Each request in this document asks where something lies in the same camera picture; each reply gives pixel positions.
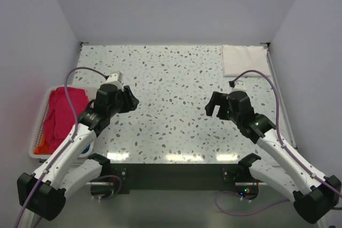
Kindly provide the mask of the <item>pink t shirt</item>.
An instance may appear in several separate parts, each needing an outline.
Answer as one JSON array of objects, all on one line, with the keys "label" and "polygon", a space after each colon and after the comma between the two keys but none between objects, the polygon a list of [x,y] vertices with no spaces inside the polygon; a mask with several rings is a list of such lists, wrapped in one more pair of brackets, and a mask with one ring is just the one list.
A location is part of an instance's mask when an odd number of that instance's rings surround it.
[{"label": "pink t shirt", "polygon": [[[68,87],[76,115],[85,110],[89,99],[83,89]],[[75,124],[72,109],[67,100],[65,89],[58,87],[49,95],[49,111],[43,123],[43,135],[48,153],[52,154],[67,137]]]}]

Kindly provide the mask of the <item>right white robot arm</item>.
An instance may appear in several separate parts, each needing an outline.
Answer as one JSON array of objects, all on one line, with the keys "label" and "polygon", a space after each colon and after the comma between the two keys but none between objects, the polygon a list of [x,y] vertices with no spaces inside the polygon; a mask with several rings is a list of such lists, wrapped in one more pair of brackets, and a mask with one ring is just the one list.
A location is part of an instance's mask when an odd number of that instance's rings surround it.
[{"label": "right white robot arm", "polygon": [[317,223],[331,211],[341,197],[341,181],[328,177],[300,155],[278,132],[265,115],[256,113],[246,92],[229,94],[213,92],[205,106],[206,115],[231,121],[240,133],[267,152],[282,168],[268,167],[256,154],[240,160],[238,175],[249,182],[253,178],[265,182],[293,203],[296,212],[310,224]]}]

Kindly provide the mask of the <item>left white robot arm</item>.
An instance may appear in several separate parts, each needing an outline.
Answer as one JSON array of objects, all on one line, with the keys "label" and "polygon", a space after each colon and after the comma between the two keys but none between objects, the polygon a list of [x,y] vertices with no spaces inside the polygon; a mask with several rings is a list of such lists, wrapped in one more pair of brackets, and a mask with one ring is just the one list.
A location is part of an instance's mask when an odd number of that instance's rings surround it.
[{"label": "left white robot arm", "polygon": [[81,112],[55,152],[32,174],[24,172],[18,178],[20,213],[28,209],[51,221],[61,213],[67,199],[87,182],[107,180],[111,174],[110,161],[99,154],[90,155],[73,171],[70,167],[110,124],[113,116],[134,111],[138,104],[129,86],[101,85],[96,98]]}]

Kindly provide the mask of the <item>folded white t shirt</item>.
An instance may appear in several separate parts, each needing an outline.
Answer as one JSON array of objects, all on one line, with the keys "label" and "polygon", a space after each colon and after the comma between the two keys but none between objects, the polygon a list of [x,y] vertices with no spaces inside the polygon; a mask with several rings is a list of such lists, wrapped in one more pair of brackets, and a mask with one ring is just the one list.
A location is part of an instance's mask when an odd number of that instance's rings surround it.
[{"label": "folded white t shirt", "polygon": [[270,76],[267,53],[267,49],[262,45],[223,45],[221,48],[223,76],[236,77],[247,70],[257,70]]}]

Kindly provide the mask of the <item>blue t shirt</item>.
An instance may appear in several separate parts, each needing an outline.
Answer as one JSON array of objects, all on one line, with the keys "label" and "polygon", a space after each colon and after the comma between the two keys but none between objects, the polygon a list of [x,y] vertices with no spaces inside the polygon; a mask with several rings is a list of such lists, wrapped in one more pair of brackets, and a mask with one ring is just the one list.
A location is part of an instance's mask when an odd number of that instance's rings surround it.
[{"label": "blue t shirt", "polygon": [[82,154],[86,154],[90,149],[90,145],[88,145],[83,151]]}]

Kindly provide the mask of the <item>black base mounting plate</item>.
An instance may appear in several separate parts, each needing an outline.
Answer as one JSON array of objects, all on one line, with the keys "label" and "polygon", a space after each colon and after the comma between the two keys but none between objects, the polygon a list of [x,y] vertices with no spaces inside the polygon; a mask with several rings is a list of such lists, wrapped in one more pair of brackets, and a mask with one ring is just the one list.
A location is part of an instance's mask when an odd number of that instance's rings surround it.
[{"label": "black base mounting plate", "polygon": [[113,185],[120,194],[132,190],[225,191],[241,190],[255,179],[239,164],[111,164],[95,181]]}]

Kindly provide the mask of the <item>white plastic basket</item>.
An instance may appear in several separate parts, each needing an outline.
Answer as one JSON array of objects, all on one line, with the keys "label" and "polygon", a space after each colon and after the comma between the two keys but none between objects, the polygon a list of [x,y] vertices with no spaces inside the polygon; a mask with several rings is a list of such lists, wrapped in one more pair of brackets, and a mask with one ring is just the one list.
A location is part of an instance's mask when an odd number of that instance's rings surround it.
[{"label": "white plastic basket", "polygon": [[[44,123],[45,118],[47,117],[48,112],[49,112],[50,93],[59,87],[62,87],[64,89],[63,85],[50,87],[47,90],[47,92],[45,93],[43,100],[42,100],[42,103],[40,105],[40,108],[39,108],[39,111],[38,111],[38,114],[37,114],[37,117],[36,117],[36,120],[34,123],[34,128],[33,128],[32,136],[31,136],[30,146],[28,149],[28,154],[33,159],[46,160],[51,156],[51,154],[44,154],[44,155],[34,154],[34,149],[40,144],[41,138],[43,136],[43,123]],[[71,87],[83,89],[89,100],[94,99],[96,96],[96,90],[97,89],[95,87],[87,87],[86,85],[82,85],[82,84],[71,85]],[[90,144],[90,149],[86,154],[80,154],[79,159],[84,159],[84,158],[88,157],[92,153],[93,148],[94,148],[94,142],[92,142]]]}]

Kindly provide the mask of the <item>orange t shirt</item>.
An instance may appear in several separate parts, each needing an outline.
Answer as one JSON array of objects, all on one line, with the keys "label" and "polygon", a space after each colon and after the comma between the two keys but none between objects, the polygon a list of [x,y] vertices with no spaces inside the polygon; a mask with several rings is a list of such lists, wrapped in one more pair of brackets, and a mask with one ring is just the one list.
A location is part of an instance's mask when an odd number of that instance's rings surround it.
[{"label": "orange t shirt", "polygon": [[37,154],[37,155],[50,154],[49,145],[46,142],[45,135],[42,136],[40,144],[34,149],[34,154]]}]

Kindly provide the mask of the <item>aluminium rail frame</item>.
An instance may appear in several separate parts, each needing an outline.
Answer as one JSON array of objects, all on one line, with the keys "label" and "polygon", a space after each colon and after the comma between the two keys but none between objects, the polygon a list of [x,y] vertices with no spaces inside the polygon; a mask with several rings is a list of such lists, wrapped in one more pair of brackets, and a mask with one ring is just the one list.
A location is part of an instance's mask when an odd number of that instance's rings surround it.
[{"label": "aluminium rail frame", "polygon": [[289,117],[288,117],[288,114],[287,114],[287,111],[286,111],[286,108],[284,105],[284,100],[282,97],[282,93],[281,93],[281,90],[279,87],[277,75],[275,72],[273,60],[271,58],[270,49],[269,49],[270,43],[261,43],[261,45],[267,51],[267,61],[268,61],[268,66],[269,66],[270,73],[271,73],[271,78],[273,80],[273,83],[274,83],[274,86],[277,90],[277,94],[278,94],[278,98],[279,98],[279,116],[280,116],[279,127],[280,127],[281,134],[283,136],[285,136],[286,140],[297,150],[298,147],[296,145],[296,141],[295,141],[294,136],[293,136]]}]

